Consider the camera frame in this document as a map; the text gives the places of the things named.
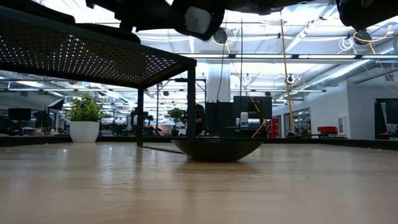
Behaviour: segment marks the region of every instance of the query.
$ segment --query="perforated metal tabletop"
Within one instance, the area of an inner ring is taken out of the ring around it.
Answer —
[[[196,60],[0,7],[0,70],[148,88]]]

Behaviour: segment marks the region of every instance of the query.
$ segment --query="wooden table surface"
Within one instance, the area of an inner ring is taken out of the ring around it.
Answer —
[[[0,148],[0,202],[4,224],[395,224],[398,152],[275,144],[208,164],[131,143]]]

